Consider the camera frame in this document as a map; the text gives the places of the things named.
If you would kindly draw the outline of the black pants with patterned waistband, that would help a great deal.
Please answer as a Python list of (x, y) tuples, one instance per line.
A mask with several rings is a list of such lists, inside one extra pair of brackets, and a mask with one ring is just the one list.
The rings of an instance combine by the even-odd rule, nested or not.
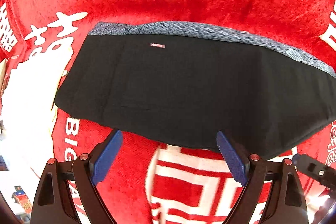
[(271, 159), (335, 120), (335, 71), (296, 47), (220, 26), (100, 22), (55, 104), (188, 148), (215, 150), (222, 131)]

